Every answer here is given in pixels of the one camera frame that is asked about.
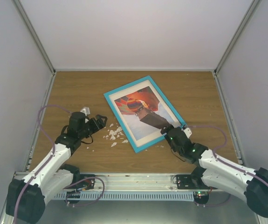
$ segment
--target gray floor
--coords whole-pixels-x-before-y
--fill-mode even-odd
[[[225,193],[214,193],[209,203],[222,202],[226,197]],[[228,204],[218,208],[199,208],[192,202],[143,201],[100,201],[88,207],[67,208],[63,201],[51,201],[38,223],[256,224],[258,221],[247,205],[233,196]]]

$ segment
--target picture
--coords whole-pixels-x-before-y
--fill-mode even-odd
[[[150,76],[104,96],[136,153],[163,140],[163,127],[186,124]]]

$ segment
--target white connector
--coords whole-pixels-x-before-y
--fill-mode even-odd
[[[90,115],[89,107],[83,107],[80,112],[85,113],[86,116]]]

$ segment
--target wooden tabletop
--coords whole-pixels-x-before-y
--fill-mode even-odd
[[[93,135],[93,144],[81,145],[67,161],[68,164],[78,166],[81,172],[92,173],[189,173],[194,170],[194,165],[180,161],[171,153],[165,140],[135,153],[130,143],[122,143],[123,140],[120,138],[114,141],[103,138],[109,134],[108,129],[115,130],[119,125],[116,124],[117,120],[103,94],[148,75],[153,78],[188,125],[218,126],[229,136],[211,72],[58,72],[49,104],[57,104],[73,112],[87,106],[91,112],[89,117],[97,114],[108,117],[107,128]],[[58,108],[47,108],[42,126],[55,140],[60,135],[62,127],[68,123],[66,112]],[[192,129],[191,139],[210,148],[224,142],[222,134],[211,128]],[[51,143],[40,132],[30,169],[37,166],[50,149]],[[237,161],[230,138],[227,146],[219,150],[219,154]]]

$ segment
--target wooden table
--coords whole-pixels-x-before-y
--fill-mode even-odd
[[[166,141],[136,154],[129,143],[122,143],[123,140],[119,138],[114,140],[117,142],[114,147],[111,147],[112,140],[103,138],[108,134],[108,129],[117,128],[117,120],[103,94],[147,75],[153,78],[188,125],[215,125],[222,128],[229,136],[211,72],[58,72],[49,104],[61,105],[73,112],[88,106],[90,117],[97,114],[108,117],[107,128],[93,135],[93,144],[82,145],[67,161],[68,164],[78,166],[81,172],[92,173],[188,173],[193,171],[195,166],[176,158]],[[62,127],[68,122],[66,112],[58,108],[47,108],[42,126],[55,140],[60,135]],[[191,139],[210,148],[224,142],[222,134],[211,128],[193,129]],[[40,133],[30,169],[37,166],[50,149],[50,142]],[[219,150],[219,154],[237,161],[231,140],[225,148]]]

